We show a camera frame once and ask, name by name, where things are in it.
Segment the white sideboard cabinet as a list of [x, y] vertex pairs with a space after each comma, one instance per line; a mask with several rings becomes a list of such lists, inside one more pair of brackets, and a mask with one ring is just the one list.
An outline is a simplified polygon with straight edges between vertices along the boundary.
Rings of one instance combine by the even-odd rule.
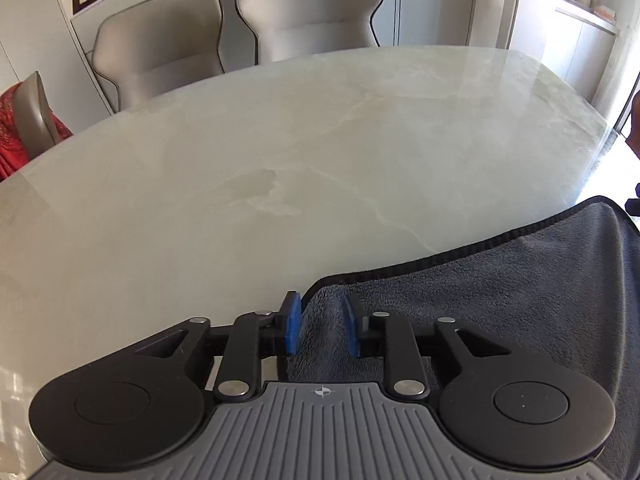
[[258, 64], [411, 44], [464, 46], [475, 0], [68, 0], [115, 112]]

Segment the chair with red cloth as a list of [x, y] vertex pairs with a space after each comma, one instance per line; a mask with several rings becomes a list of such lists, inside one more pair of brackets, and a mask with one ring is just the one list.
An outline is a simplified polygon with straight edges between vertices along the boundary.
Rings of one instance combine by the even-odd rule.
[[1, 180], [72, 136], [53, 114], [40, 73], [33, 72], [1, 95]]

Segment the brown leather chair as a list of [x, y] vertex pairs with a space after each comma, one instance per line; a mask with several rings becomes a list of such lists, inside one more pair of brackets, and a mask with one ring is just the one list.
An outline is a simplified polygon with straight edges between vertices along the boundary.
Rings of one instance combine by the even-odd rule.
[[640, 158], [640, 91], [636, 92], [631, 101], [630, 131], [626, 137], [626, 144]]

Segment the white side shelf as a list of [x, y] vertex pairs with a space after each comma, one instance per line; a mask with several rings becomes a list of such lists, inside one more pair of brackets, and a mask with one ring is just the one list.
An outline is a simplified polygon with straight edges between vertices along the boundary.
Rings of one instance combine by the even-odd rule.
[[590, 102], [608, 65], [618, 30], [566, 0], [518, 4], [509, 48], [528, 55]]

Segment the grey and blue towel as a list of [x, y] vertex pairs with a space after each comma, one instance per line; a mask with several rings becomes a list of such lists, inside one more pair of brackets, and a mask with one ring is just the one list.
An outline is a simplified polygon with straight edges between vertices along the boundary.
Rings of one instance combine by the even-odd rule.
[[378, 359], [349, 353], [343, 304], [408, 318], [449, 316], [578, 370], [611, 396], [616, 423], [598, 463], [639, 474], [639, 232], [605, 197], [450, 252], [322, 278], [306, 292], [293, 382], [377, 382]]

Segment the beige chair near cabinet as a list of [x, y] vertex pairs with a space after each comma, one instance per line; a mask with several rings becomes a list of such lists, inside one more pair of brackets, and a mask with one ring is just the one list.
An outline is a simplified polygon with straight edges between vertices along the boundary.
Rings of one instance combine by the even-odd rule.
[[319, 53], [377, 47], [383, 0], [235, 0], [255, 38], [258, 65]]

